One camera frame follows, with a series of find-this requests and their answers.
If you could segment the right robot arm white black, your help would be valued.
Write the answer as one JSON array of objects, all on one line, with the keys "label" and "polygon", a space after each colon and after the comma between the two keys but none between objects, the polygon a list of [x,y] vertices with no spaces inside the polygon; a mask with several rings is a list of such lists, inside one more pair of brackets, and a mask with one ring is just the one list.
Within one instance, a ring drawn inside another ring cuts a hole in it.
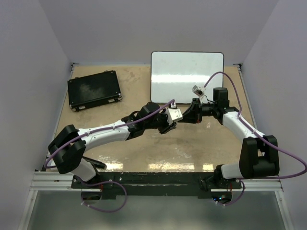
[{"label": "right robot arm white black", "polygon": [[198,124],[204,116],[212,116],[242,143],[239,162],[218,165],[213,176],[204,181],[205,184],[225,188],[234,179],[264,178],[279,174],[279,154],[273,148],[277,145],[277,139],[258,133],[239,114],[237,108],[230,106],[227,88],[214,88],[211,101],[205,95],[205,88],[194,86],[192,91],[197,98],[192,100],[183,113],[181,122]]}]

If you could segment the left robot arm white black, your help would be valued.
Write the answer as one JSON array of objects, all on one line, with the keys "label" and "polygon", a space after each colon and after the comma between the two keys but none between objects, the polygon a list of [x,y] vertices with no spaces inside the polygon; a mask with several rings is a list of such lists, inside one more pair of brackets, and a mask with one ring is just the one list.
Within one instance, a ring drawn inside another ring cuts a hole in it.
[{"label": "left robot arm white black", "polygon": [[137,138],[148,129],[157,129],[161,134],[174,129],[183,115],[173,101],[160,107],[148,102],[139,111],[132,112],[112,124],[79,128],[65,126],[48,146],[54,167],[60,174],[72,173],[82,179],[89,188],[99,184],[95,161],[86,160],[84,153],[90,149],[115,141]]}]

